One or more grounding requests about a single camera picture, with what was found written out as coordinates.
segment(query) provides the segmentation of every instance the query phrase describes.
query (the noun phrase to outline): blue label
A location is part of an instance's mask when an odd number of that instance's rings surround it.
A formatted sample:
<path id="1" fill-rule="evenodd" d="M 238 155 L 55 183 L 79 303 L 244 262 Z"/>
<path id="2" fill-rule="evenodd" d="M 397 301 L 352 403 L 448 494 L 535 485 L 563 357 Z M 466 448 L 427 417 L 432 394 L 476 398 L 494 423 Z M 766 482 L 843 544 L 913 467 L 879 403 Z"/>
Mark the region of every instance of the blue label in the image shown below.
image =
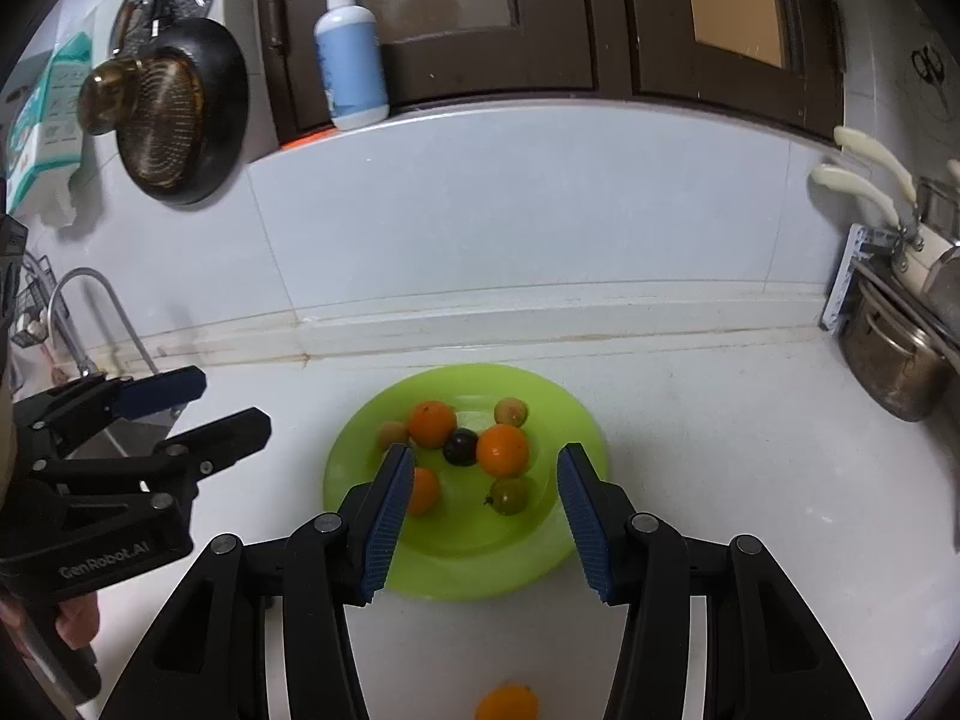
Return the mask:
<path id="1" fill-rule="evenodd" d="M 348 23 L 316 37 L 323 90 L 334 119 L 387 104 L 373 22 Z"/>

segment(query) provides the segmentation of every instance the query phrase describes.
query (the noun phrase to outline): white countertop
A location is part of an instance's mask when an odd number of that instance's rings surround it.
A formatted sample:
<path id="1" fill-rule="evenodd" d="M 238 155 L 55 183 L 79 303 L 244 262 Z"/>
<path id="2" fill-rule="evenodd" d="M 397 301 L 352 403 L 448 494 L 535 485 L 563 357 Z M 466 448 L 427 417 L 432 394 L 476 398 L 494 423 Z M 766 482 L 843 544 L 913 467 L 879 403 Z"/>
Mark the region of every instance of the white countertop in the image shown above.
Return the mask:
<path id="1" fill-rule="evenodd" d="M 248 406 L 272 418 L 257 456 L 205 482 L 197 549 L 218 533 L 286 536 L 321 511 L 323 463 L 371 396 L 424 367 L 510 362 L 565 386 L 597 420 L 611 480 L 681 533 L 755 533 L 813 609 L 875 720 L 902 720 L 960 638 L 957 497 L 947 420 L 887 415 L 814 329 L 439 349 L 208 369 L 176 432 Z M 181 560 L 101 593 L 94 648 L 104 696 L 187 570 Z M 685 718 L 702 717 L 704 603 L 694 599 Z M 520 591 L 476 603 L 389 591 L 347 612 L 371 718 L 467 718 L 503 680 L 541 716 L 603 715 L 625 608 L 605 607 L 572 557 Z M 282 671 L 269 645 L 271 687 Z M 288 716 L 272 689 L 274 720 Z M 83 711 L 95 717 L 103 699 Z"/>

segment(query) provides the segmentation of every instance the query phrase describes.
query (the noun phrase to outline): white pan handle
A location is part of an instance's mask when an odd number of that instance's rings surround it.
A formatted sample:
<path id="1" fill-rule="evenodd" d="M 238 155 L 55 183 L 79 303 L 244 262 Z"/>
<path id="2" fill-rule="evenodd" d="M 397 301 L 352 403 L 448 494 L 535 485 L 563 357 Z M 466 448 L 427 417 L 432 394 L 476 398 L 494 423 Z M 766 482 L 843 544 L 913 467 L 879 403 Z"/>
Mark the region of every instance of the white pan handle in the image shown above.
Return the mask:
<path id="1" fill-rule="evenodd" d="M 821 186 L 834 191 L 846 191 L 847 194 L 859 194 L 867 200 L 872 200 L 883 213 L 886 223 L 892 228 L 899 229 L 899 216 L 896 215 L 896 205 L 889 194 L 882 193 L 870 181 L 850 170 L 844 170 L 837 165 L 817 165 L 810 170 L 810 178 Z"/>
<path id="2" fill-rule="evenodd" d="M 837 146 L 848 148 L 854 154 L 872 159 L 878 165 L 886 167 L 896 177 L 910 205 L 917 204 L 917 188 L 913 185 L 913 176 L 883 143 L 852 127 L 834 127 L 833 139 Z"/>

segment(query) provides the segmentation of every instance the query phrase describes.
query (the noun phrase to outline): plate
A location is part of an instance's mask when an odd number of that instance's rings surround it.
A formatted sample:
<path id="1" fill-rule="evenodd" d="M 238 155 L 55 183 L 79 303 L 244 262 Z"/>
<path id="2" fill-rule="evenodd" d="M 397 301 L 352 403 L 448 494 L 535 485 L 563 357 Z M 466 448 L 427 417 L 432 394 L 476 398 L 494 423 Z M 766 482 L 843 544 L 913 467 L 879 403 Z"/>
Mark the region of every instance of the plate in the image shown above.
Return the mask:
<path id="1" fill-rule="evenodd" d="M 477 433 L 493 425 L 493 406 L 504 397 L 527 404 L 522 430 L 530 442 L 526 477 L 530 505 L 503 517 L 484 501 L 493 483 L 479 466 L 461 469 L 440 450 L 414 446 L 416 463 L 440 478 L 440 502 L 423 517 L 407 517 L 400 531 L 387 587 L 419 598 L 462 601 L 517 589 L 544 576 L 573 551 L 573 538 L 557 493 L 557 453 L 568 442 L 584 445 L 601 479 L 607 455 L 587 410 L 561 386 L 508 365 L 448 365 L 418 373 L 368 401 L 344 426 L 326 463 L 323 504 L 339 507 L 354 485 L 369 482 L 383 453 L 376 432 L 406 421 L 422 400 L 442 400 L 457 423 Z"/>

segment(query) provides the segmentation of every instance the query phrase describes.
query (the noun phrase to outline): faucet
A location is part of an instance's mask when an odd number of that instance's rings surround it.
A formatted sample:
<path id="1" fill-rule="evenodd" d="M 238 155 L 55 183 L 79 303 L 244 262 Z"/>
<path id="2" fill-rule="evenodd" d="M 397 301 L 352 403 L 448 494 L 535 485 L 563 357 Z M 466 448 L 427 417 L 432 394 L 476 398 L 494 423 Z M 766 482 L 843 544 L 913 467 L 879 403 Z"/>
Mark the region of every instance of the faucet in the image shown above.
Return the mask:
<path id="1" fill-rule="evenodd" d="M 37 267 L 37 271 L 42 272 L 42 268 Z M 127 312 L 124 311 L 123 305 L 120 303 L 120 298 L 117 298 L 117 293 L 114 292 L 112 285 L 107 281 L 107 276 L 101 274 L 99 271 L 95 271 L 93 268 L 74 268 L 72 271 L 69 271 L 67 274 L 64 274 L 64 278 L 59 281 L 59 284 L 56 284 L 51 290 L 50 293 L 50 303 L 47 306 L 47 335 L 50 337 L 50 343 L 52 346 L 56 346 L 54 341 L 53 328 L 54 328 L 54 310 L 56 307 L 56 299 L 60 298 L 61 303 L 63 298 L 61 297 L 61 292 L 64 290 L 68 281 L 72 281 L 77 278 L 77 276 L 89 276 L 96 281 L 99 281 L 103 285 L 104 289 L 107 290 L 107 295 L 110 298 L 110 301 L 113 303 L 114 309 L 118 316 L 120 317 L 120 322 L 123 322 L 123 327 L 126 328 L 127 333 L 130 335 L 130 340 L 133 341 L 133 345 L 136 346 L 136 350 L 140 353 L 143 361 L 146 362 L 147 367 L 150 368 L 150 372 L 154 375 L 160 373 L 160 369 L 157 367 L 157 364 L 154 362 L 154 359 L 147 352 L 147 347 L 143 346 L 143 341 L 140 340 L 140 336 L 136 333 L 136 330 L 133 329 L 133 324 L 130 322 L 130 318 L 127 316 Z M 59 325 L 64 327 L 65 322 L 60 322 Z M 70 341 L 67 341 L 67 336 L 71 335 L 72 338 Z M 80 370 L 80 376 L 88 376 L 91 373 L 96 372 L 97 365 L 93 360 L 90 359 L 88 353 L 83 349 L 83 346 L 80 345 L 78 338 L 76 337 L 76 330 L 71 328 L 71 331 L 67 333 L 62 333 L 61 336 L 64 337 L 64 343 L 70 355 L 77 363 L 77 368 Z"/>

